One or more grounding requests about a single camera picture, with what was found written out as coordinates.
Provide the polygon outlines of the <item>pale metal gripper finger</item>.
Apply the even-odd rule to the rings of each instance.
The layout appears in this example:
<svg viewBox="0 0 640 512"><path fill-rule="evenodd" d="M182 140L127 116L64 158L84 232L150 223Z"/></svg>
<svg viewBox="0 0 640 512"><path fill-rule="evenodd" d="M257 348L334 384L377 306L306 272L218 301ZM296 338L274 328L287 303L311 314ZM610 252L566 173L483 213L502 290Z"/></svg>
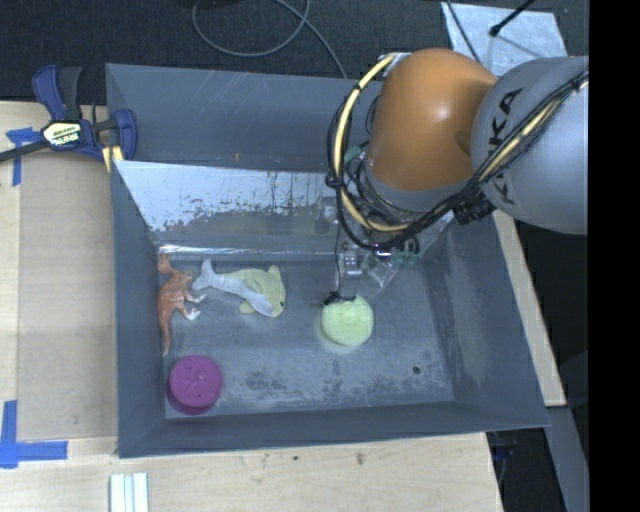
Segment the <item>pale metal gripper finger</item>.
<svg viewBox="0 0 640 512"><path fill-rule="evenodd" d="M338 255L338 295L342 300L353 300L358 291L362 269L358 254L353 251Z"/></svg>

